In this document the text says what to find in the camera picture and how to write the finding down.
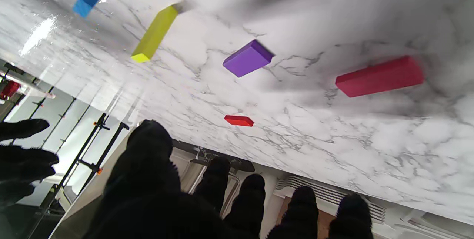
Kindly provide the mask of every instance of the metal rack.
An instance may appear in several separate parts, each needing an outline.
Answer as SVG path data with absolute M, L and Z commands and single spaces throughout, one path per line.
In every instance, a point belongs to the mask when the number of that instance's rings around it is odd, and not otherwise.
M 70 175 L 71 175 L 71 172 L 73 172 L 73 169 L 77 168 L 78 165 L 82 164 L 82 165 L 86 165 L 88 168 L 90 168 L 92 170 L 89 177 L 87 178 L 86 182 L 84 183 L 83 187 L 81 188 L 81 191 L 79 192 L 79 194 L 80 194 L 83 191 L 83 189 L 85 188 L 85 186 L 87 186 L 87 184 L 93 178 L 95 173 L 98 173 L 100 171 L 100 165 L 102 164 L 105 157 L 107 156 L 107 153 L 112 148 L 114 142 L 119 137 L 120 132 L 122 131 L 122 129 L 125 128 L 125 129 L 129 130 L 128 125 L 121 122 L 119 124 L 117 130 L 115 131 L 115 134 L 112 136 L 112 139 L 109 141 L 109 144 L 105 147 L 105 150 L 102 153 L 102 155 L 100 156 L 100 158 L 98 159 L 97 163 L 93 164 L 93 163 L 88 163 L 88 162 L 83 161 L 81 156 L 83 156 L 83 153 L 85 153 L 85 151 L 87 151 L 86 149 L 88 148 L 89 143 L 92 143 L 93 139 L 95 139 L 95 136 L 97 136 L 97 134 L 100 132 L 100 130 L 101 129 L 110 130 L 110 128 L 105 126 L 105 121 L 107 120 L 107 118 L 108 118 L 107 114 L 103 113 L 100 116 L 100 118 L 97 120 L 97 122 L 94 123 L 93 130 L 91 131 L 91 133 L 89 134 L 89 137 L 86 139 L 83 146 L 81 147 L 81 149 L 77 153 L 76 157 L 74 158 L 73 162 L 71 163 L 68 170 L 64 174 L 64 176 L 61 179 L 60 183 L 53 186 L 53 188 L 54 188 L 53 194 L 51 196 L 47 197 L 48 201 L 46 201 L 46 203 L 44 203 L 46 206 L 40 208 L 40 210 L 41 210 L 39 212 L 40 216 L 36 220 L 36 222 L 34 223 L 34 225 L 33 225 L 32 229 L 30 230 L 29 234 L 27 235 L 28 239 L 30 239 L 33 236 L 33 234 L 36 231 L 36 229 L 38 228 L 39 224 L 44 219 L 44 217 L 47 215 L 47 212 L 49 211 L 52 203 L 56 199 L 56 195 L 58 194 L 59 190 L 61 190 L 61 188 L 64 188 L 64 186 L 66 186 L 67 180 L 70 178 Z

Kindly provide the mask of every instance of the purple block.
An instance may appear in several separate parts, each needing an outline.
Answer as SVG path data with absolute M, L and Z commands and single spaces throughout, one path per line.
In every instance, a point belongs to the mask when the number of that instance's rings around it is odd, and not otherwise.
M 242 77 L 271 62 L 273 54 L 257 40 L 253 40 L 224 60 L 223 66 L 237 77 Z

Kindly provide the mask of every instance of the black glove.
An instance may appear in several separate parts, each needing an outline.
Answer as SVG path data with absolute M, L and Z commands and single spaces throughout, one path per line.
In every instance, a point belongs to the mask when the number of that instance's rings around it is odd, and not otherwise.
M 2 122 L 0 141 L 28 138 L 48 127 L 44 119 Z M 58 157 L 43 149 L 0 145 L 0 209 L 31 195 L 34 191 L 31 183 L 54 175 L 56 172 L 51 165 L 57 163 Z

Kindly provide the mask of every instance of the red object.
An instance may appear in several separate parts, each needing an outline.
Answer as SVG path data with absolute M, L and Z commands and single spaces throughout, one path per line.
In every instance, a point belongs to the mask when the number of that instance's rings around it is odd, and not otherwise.
M 423 72 L 410 56 L 340 75 L 336 86 L 348 97 L 357 97 L 423 83 Z
M 11 80 L 7 83 L 5 88 L 3 88 L 2 92 L 0 92 L 0 99 L 8 100 L 8 98 L 12 97 L 20 88 L 20 84 Z
M 232 124 L 232 125 L 239 125 L 239 126 L 254 126 L 254 122 L 247 116 L 229 116 L 226 115 L 224 119 Z

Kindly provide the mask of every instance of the marble surface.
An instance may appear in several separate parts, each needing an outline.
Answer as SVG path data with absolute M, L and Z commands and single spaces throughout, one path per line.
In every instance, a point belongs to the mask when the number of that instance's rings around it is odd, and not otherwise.
M 130 55 L 183 0 L 0 0 L 0 58 L 181 141 L 474 224 L 474 0 L 185 0 L 153 60 Z M 257 38 L 275 57 L 222 67 Z M 337 75 L 413 55 L 426 81 L 348 98 Z M 230 126 L 226 114 L 254 127 Z

